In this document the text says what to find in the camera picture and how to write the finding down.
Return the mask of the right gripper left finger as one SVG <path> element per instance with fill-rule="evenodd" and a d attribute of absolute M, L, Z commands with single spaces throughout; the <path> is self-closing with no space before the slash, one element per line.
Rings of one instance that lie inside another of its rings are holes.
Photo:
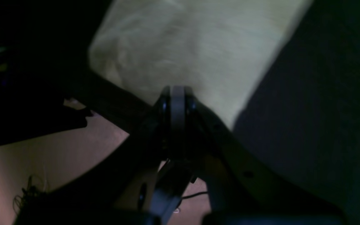
<path fill-rule="evenodd" d="M 30 201 L 16 225 L 166 224 L 186 189 L 186 87 L 165 87 L 156 104 L 105 160 Z"/>

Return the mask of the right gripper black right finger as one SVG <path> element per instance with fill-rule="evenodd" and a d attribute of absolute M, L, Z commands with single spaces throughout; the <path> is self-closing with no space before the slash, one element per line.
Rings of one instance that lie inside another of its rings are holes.
<path fill-rule="evenodd" d="M 340 209 L 250 154 L 190 87 L 183 88 L 183 155 L 206 182 L 204 225 L 344 225 Z"/>

